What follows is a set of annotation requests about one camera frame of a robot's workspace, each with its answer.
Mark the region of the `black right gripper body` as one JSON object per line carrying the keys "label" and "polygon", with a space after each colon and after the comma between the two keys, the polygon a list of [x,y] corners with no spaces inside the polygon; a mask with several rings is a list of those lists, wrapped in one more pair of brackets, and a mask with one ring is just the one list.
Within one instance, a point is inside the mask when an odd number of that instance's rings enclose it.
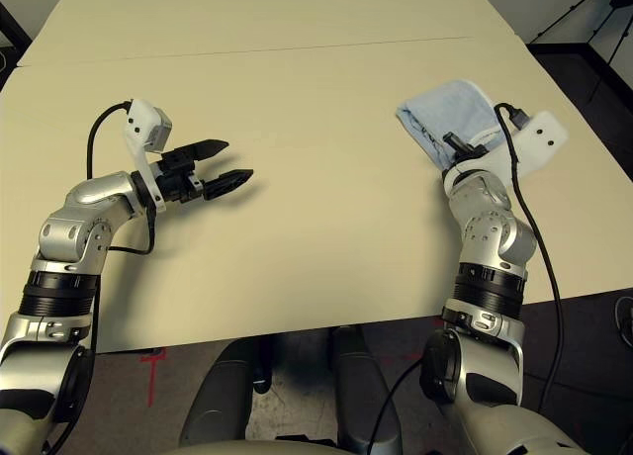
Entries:
{"label": "black right gripper body", "polygon": [[459,140],[453,140],[452,147],[455,150],[453,160],[454,164],[477,159],[485,155],[485,147],[481,144],[472,146]]}

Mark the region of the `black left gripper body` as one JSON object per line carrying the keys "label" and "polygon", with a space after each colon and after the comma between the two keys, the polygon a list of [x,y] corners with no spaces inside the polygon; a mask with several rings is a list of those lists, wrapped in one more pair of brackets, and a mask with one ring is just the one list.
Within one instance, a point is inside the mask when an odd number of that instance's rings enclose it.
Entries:
{"label": "black left gripper body", "polygon": [[194,149],[174,149],[161,154],[156,162],[159,175],[155,180],[165,202],[186,203],[203,195],[203,182],[195,173],[197,160]]}

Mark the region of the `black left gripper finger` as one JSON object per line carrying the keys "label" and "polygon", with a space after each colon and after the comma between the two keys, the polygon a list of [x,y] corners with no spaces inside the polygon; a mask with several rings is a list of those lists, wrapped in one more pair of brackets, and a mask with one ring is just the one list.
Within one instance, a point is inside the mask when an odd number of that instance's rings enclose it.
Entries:
{"label": "black left gripper finger", "polygon": [[203,185],[203,199],[214,200],[226,195],[246,183],[253,175],[252,169],[234,169]]}
{"label": "black left gripper finger", "polygon": [[186,160],[202,161],[217,155],[227,147],[228,143],[224,140],[205,139],[178,147],[175,151]]}

